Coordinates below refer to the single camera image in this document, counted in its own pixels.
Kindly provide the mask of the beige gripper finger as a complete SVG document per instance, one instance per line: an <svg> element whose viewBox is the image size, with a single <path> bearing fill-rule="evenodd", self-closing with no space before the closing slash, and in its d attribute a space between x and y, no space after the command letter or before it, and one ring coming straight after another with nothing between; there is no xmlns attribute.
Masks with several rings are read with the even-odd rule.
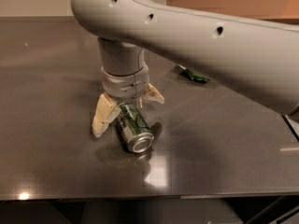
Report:
<svg viewBox="0 0 299 224"><path fill-rule="evenodd" d="M164 97L150 83L148 84L147 88L142 92L141 96L137 99L137 106L139 108L143 107L143 100L144 99L152 101L152 102L157 102L161 105L164 103Z"/></svg>
<svg viewBox="0 0 299 224"><path fill-rule="evenodd" d="M120 114L121 109L115 99L111 98L106 92L100 95L95 114L93 117L93 135L96 138L102 136L110 123Z"/></svg>

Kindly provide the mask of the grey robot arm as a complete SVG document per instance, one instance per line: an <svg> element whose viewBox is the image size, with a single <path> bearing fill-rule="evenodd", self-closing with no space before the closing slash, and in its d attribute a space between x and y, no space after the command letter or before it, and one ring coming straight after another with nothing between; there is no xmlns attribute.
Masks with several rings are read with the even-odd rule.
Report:
<svg viewBox="0 0 299 224"><path fill-rule="evenodd" d="M71 8L98 38L110 96L132 98L146 88L142 52L147 49L299 119L299 31L289 25L150 0L71 0Z"/></svg>

